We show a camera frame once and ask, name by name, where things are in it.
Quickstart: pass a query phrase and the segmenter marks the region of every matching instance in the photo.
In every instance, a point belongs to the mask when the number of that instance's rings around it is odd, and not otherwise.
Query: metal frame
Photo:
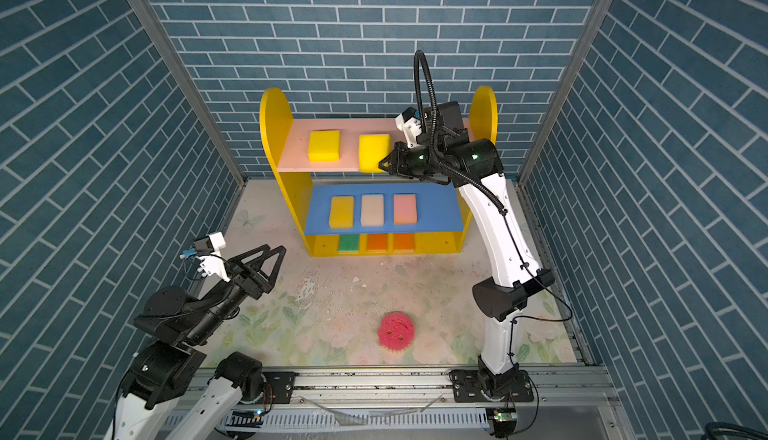
[[[265,372],[296,373],[293,397],[274,409],[307,408],[306,400],[330,408],[421,408],[437,397],[433,407],[486,407],[495,402],[455,403],[448,372],[454,366],[264,368]],[[603,366],[562,364],[523,366],[538,388],[540,407],[619,405],[619,398]],[[181,397],[178,409],[189,409],[206,389],[213,368],[201,368]],[[520,402],[534,406],[535,402]]]
[[[453,401],[452,386],[448,379],[448,372],[454,367],[448,366],[408,366],[408,367],[317,367],[317,368],[266,368],[265,372],[290,370],[296,373],[296,381],[293,387],[293,397],[290,404],[275,405],[276,414],[283,414],[280,422],[303,422],[313,431],[332,431],[333,422],[324,425],[317,424],[316,415],[308,415],[310,412],[318,412],[318,408],[312,402],[323,408],[331,408],[336,412],[344,412],[354,416],[366,417],[370,412],[394,411],[404,408],[424,408],[430,402],[434,402],[425,414],[454,415],[454,419],[464,416],[464,420],[458,422],[446,422],[439,420],[446,416],[436,417],[436,422],[430,428],[464,428],[482,427],[485,420],[482,418],[470,418],[472,415],[484,413],[485,407],[498,406],[493,402],[455,403]],[[603,366],[584,366],[581,364],[564,364],[557,366],[524,366],[523,367],[538,388],[539,407],[554,406],[583,406],[597,407],[605,426],[606,435],[610,440],[630,440],[634,438],[631,430],[622,425],[628,425],[622,421],[623,409],[619,398]],[[181,419],[184,411],[189,411],[206,389],[207,381],[214,374],[212,368],[201,368],[197,371],[190,384],[187,393],[181,397],[177,410],[168,418],[164,429],[172,427]],[[535,402],[518,402],[518,406],[533,407]],[[248,406],[238,406],[237,409],[248,409]],[[383,420],[379,423],[397,424],[406,423],[407,420]],[[296,426],[272,426],[270,432],[287,432],[296,430]],[[365,425],[345,427],[345,429],[375,428],[377,422],[365,422]]]
[[[168,67],[170,74],[176,79],[179,88],[184,93],[184,97],[190,103],[190,106],[197,115],[197,120],[199,120],[200,124],[205,128],[210,140],[214,143],[214,147],[216,147],[219,155],[224,159],[224,163],[230,169],[230,172],[232,172],[232,176],[235,177],[237,185],[240,187],[245,186],[246,176],[243,169],[240,167],[240,163],[235,159],[230,147],[226,144],[226,140],[224,140],[221,130],[218,125],[216,125],[216,120],[210,113],[200,91],[197,90],[197,86],[194,84],[189,72],[187,72],[184,62],[176,51],[173,42],[170,41],[170,37],[165,31],[163,24],[160,22],[158,14],[152,8],[151,3],[149,0],[127,1],[130,7],[134,10],[139,22],[141,22],[141,25],[144,27],[144,30],[147,32],[147,35],[149,35],[155,48],[160,53],[160,57]]]
[[[576,41],[571,56],[568,58],[568,64],[563,70],[563,75],[558,84],[558,89],[554,91],[552,100],[549,102],[549,107],[544,113],[542,124],[539,126],[536,135],[534,136],[533,145],[528,149],[528,154],[523,160],[523,165],[520,168],[518,174],[518,182],[524,184],[533,172],[533,166],[536,164],[538,157],[542,154],[544,143],[549,137],[549,132],[552,131],[554,123],[558,121],[558,115],[563,109],[565,100],[568,98],[568,94],[571,92],[576,81],[576,75],[581,66],[584,64],[584,59],[589,53],[589,49],[594,42],[594,38],[598,35],[600,25],[602,25],[605,19],[605,14],[608,12],[610,4],[614,0],[594,0],[594,4],[589,11],[587,20],[584,22],[584,27],[581,29],[581,35]]]

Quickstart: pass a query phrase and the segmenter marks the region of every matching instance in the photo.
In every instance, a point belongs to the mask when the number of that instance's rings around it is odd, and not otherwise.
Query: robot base
[[[510,368],[494,375],[478,357],[477,370],[451,370],[453,399],[456,403],[504,402],[512,394],[514,402],[533,402],[533,388],[525,370]]]

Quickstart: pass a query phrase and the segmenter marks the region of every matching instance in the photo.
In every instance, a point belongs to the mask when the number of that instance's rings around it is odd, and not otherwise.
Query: floor
[[[533,247],[517,198],[510,197]],[[240,315],[200,348],[208,354],[205,367],[216,367],[234,351],[265,366],[477,362],[485,317],[472,299],[472,285],[490,277],[491,269],[475,222],[458,254],[309,257],[277,183],[260,180],[248,182],[224,237],[224,257],[263,243],[284,245],[287,253],[274,290],[258,301],[244,301]],[[381,318],[391,312],[405,313],[415,326],[416,338],[401,352],[379,346]],[[560,317],[547,292],[528,301],[527,314]],[[513,349],[520,363],[576,361],[561,323],[528,321],[518,328]]]

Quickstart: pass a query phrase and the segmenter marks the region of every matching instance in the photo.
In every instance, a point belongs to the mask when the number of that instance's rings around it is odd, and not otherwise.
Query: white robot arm
[[[217,232],[196,239],[194,248],[182,255],[201,258],[206,274],[218,280],[205,296],[197,299],[181,287],[165,287],[147,300],[142,314],[134,319],[134,325],[155,340],[134,356],[120,381],[114,427],[110,424],[105,440],[154,438],[206,357],[194,347],[204,345],[225,320],[234,318],[247,297],[258,300],[274,288],[284,247],[272,249],[265,244],[225,261],[218,257],[224,245],[224,236]],[[265,273],[264,262],[274,256],[271,272]],[[265,385],[261,362],[239,352],[231,354],[219,363],[206,393],[168,438],[206,438],[241,399],[263,398]]]
[[[421,100],[419,64],[429,93],[428,109]],[[475,302],[487,317],[477,377],[486,397],[503,398],[520,378],[512,351],[514,319],[523,315],[528,297],[552,285],[554,275],[541,268],[523,239],[496,147],[486,138],[469,141],[457,102],[437,104],[426,56],[420,50],[414,55],[414,74],[418,115],[409,108],[398,117],[396,124],[407,141],[396,142],[379,168],[404,178],[442,185],[452,182],[475,215],[493,272],[472,288]],[[408,122],[413,131],[407,128]]]
[[[491,257],[494,283],[501,287],[515,288],[515,285],[533,282],[528,271],[536,272],[540,266],[525,243],[520,226],[512,213],[506,179],[501,175],[489,175],[482,179],[482,183],[504,204],[507,209],[506,223],[496,207],[476,187],[464,185],[459,187],[458,191],[472,210],[472,215],[475,216],[480,228],[485,248]],[[527,270],[521,268],[518,250],[523,256],[523,261],[528,263]],[[494,317],[485,318],[482,360],[494,374],[507,372],[516,363],[514,353],[510,352],[512,320],[522,312],[522,308],[519,308],[509,313],[504,320],[497,320]]]

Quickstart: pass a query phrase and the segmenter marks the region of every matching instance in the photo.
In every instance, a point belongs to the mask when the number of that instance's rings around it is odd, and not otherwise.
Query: blue shelf board
[[[384,225],[363,227],[360,225],[362,196],[384,195]],[[395,194],[416,194],[417,223],[395,225]],[[352,228],[331,228],[328,217],[331,213],[331,198],[350,195],[355,198],[354,225]],[[461,232],[464,231],[462,213],[458,208],[456,189],[452,185],[427,183],[396,184],[334,184],[315,185],[312,189],[310,212],[307,215],[305,235],[332,234],[406,234],[417,232]]]

